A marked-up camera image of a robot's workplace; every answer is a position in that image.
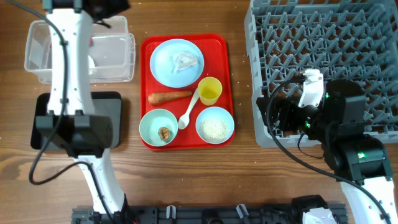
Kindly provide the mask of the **light blue plate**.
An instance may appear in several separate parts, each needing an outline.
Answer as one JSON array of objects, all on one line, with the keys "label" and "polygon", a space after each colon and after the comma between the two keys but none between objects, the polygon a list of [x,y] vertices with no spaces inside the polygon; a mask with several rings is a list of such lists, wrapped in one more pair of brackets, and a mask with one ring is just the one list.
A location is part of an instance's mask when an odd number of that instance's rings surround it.
[{"label": "light blue plate", "polygon": [[[174,73],[172,56],[179,52],[190,52],[198,58],[198,64],[181,72]],[[171,88],[183,88],[196,82],[205,65],[202,51],[184,39],[170,39],[158,45],[150,56],[150,71],[161,84]]]}]

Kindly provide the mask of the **orange carrot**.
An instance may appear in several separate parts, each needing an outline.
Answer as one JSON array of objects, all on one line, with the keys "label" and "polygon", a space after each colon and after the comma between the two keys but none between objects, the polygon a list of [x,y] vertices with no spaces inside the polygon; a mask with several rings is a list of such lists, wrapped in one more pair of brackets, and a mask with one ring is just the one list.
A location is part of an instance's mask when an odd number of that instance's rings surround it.
[{"label": "orange carrot", "polygon": [[166,103],[169,101],[178,100],[181,98],[186,98],[192,95],[192,91],[173,91],[173,92],[160,92],[160,93],[151,93],[147,100],[151,105],[160,105],[162,103]]}]

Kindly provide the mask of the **light blue bowl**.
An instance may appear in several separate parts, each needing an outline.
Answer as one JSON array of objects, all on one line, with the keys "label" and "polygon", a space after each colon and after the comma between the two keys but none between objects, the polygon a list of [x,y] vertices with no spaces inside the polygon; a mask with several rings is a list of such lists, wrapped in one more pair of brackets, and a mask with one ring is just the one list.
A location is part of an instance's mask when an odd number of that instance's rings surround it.
[{"label": "light blue bowl", "polygon": [[[206,141],[200,133],[200,123],[204,119],[217,119],[217,120],[224,120],[228,126],[228,135],[225,139],[218,141],[218,142],[208,142]],[[223,144],[226,141],[230,140],[232,138],[232,135],[234,134],[234,119],[233,116],[231,115],[230,112],[228,112],[226,109],[218,107],[218,106],[211,106],[209,108],[204,109],[197,117],[195,121],[195,128],[197,131],[198,136],[204,140],[205,142],[209,144]]]}]

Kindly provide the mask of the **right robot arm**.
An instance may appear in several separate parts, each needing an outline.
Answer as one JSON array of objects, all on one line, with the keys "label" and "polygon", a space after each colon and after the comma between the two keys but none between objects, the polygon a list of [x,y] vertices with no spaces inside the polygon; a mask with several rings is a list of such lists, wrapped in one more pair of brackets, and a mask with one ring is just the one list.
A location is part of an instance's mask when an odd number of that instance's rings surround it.
[{"label": "right robot arm", "polygon": [[[361,87],[348,80],[326,84],[320,106],[300,106],[296,98],[278,98],[281,83],[271,96],[256,100],[271,138],[287,156],[300,165],[331,177],[341,184],[358,223],[397,223],[392,167],[383,143],[364,132],[366,97]],[[330,172],[311,166],[289,152],[274,134],[300,130],[322,144],[323,159]]]}]

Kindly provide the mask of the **green bowl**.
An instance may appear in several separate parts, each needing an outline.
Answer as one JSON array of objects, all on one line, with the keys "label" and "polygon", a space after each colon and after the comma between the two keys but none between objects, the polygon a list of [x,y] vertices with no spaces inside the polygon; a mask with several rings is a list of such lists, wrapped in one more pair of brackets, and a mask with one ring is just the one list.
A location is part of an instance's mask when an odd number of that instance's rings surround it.
[{"label": "green bowl", "polygon": [[[170,137],[162,141],[158,130],[166,127],[170,130]],[[139,133],[142,140],[150,146],[162,147],[171,143],[178,133],[178,122],[176,117],[168,110],[154,109],[146,113],[139,124]]]}]

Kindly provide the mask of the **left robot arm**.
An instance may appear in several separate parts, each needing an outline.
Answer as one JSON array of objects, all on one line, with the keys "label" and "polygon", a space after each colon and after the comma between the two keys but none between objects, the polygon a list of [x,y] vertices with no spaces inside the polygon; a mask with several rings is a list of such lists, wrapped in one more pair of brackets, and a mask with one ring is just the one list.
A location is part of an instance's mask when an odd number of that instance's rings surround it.
[{"label": "left robot arm", "polygon": [[36,165],[50,143],[65,150],[90,188],[93,223],[136,222],[111,164],[111,118],[96,111],[91,97],[88,60],[93,24],[103,25],[129,7],[128,1],[43,2],[52,40],[52,90],[47,113],[35,117],[47,140],[33,161],[29,181],[41,185],[55,179],[34,180]]}]

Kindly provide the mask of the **white tissue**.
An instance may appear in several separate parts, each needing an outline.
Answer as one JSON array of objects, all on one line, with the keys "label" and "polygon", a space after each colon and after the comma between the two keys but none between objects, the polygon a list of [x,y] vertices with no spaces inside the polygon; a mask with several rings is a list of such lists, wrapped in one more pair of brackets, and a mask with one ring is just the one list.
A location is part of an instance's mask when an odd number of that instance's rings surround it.
[{"label": "white tissue", "polygon": [[174,73],[181,72],[198,64],[197,56],[190,52],[179,52],[172,56],[172,60],[174,63]]}]

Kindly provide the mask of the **yellow plastic cup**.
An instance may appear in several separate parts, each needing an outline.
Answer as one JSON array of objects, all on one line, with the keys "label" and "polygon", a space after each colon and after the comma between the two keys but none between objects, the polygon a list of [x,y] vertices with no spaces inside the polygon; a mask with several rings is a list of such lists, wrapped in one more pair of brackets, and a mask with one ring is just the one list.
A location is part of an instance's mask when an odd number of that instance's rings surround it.
[{"label": "yellow plastic cup", "polygon": [[198,83],[197,90],[201,102],[206,106],[211,106],[217,102],[222,94],[223,86],[217,78],[206,77]]}]

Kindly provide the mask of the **brown food scrap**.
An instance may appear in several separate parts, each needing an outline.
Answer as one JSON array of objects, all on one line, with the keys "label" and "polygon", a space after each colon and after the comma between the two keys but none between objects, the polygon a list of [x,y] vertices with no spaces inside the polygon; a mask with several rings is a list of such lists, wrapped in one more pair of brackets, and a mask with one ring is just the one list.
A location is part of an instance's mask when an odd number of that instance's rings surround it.
[{"label": "brown food scrap", "polygon": [[170,130],[166,127],[160,127],[158,130],[158,134],[162,141],[166,141],[170,137]]}]

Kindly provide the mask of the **white rice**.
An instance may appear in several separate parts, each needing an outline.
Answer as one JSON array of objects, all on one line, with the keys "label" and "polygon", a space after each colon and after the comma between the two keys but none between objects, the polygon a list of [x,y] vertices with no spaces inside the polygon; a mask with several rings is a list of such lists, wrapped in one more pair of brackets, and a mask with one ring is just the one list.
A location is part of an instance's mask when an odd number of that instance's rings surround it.
[{"label": "white rice", "polygon": [[228,126],[224,120],[204,119],[200,123],[201,136],[208,142],[218,142],[228,135]]}]

